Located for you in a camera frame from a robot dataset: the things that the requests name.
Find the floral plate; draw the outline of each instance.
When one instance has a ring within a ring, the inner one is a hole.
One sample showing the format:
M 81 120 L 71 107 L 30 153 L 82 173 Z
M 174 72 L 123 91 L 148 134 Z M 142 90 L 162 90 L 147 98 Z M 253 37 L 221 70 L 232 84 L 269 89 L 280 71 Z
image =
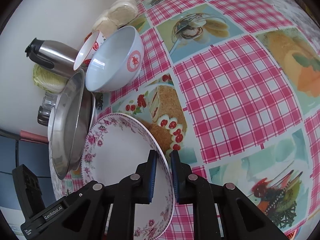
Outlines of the floral plate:
M 84 184 L 96 180 L 107 186 L 135 173 L 138 164 L 147 161 L 151 149 L 159 154 L 154 196 L 150 205 L 136 205 L 135 240 L 156 239 L 173 215 L 171 173 L 158 143 L 140 122 L 113 113 L 100 118 L 90 129 L 82 154 Z

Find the stainless steel bowl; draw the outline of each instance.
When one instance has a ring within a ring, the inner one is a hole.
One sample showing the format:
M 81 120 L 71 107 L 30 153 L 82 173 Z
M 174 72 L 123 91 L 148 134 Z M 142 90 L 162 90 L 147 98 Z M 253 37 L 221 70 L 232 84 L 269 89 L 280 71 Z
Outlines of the stainless steel bowl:
M 59 179 L 79 166 L 91 111 L 84 71 L 75 73 L 61 93 L 51 135 L 53 166 Z

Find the silver pivot bolt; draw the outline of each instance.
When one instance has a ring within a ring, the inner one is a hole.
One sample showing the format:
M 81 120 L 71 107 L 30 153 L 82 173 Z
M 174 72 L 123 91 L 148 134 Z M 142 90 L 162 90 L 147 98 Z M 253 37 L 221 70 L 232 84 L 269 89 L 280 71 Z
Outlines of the silver pivot bolt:
M 197 176 L 196 174 L 190 174 L 190 175 L 188 176 L 188 179 L 190 179 L 190 180 L 196 180 L 196 179 L 198 179 L 198 176 Z
M 236 188 L 236 185 L 233 184 L 233 183 L 231 183 L 231 182 L 228 182 L 228 183 L 226 184 L 226 188 L 227 188 L 227 189 L 230 189 L 230 190 L 233 190 L 233 189 Z
M 102 184 L 100 184 L 100 183 L 96 183 L 96 184 L 94 184 L 93 186 L 92 186 L 92 188 L 93 188 L 93 190 L 100 190 L 100 189 L 102 189 Z
M 134 174 L 132 174 L 132 175 L 130 176 L 130 179 L 132 179 L 132 180 L 138 180 L 138 179 L 140 179 L 140 175 L 137 174 L 137 173 L 134 173 Z

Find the table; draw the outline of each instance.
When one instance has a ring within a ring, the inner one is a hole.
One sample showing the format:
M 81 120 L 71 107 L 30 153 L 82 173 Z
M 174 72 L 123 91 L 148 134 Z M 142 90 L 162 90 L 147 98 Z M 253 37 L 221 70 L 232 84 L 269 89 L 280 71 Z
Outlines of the table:
M 145 45 L 142 71 L 97 94 L 98 118 L 137 118 L 167 157 L 178 149 L 195 174 L 233 182 L 286 235 L 318 219 L 320 32 L 305 12 L 293 0 L 140 0 L 138 8 L 130 25 Z M 157 125 L 164 115 L 181 127 L 176 142 Z M 62 182 L 51 169 L 56 198 L 83 186 L 81 168 Z M 192 239 L 192 225 L 190 206 L 176 206 L 160 239 Z

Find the white wall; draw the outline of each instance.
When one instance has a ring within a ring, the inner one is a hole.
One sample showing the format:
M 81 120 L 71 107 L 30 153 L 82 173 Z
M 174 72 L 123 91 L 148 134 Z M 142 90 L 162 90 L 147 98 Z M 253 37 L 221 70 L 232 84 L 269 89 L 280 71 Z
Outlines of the white wall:
M 99 14 L 116 0 L 23 0 L 0 35 L 0 128 L 46 136 L 37 123 L 44 91 L 33 85 L 25 48 L 34 38 L 79 49 Z

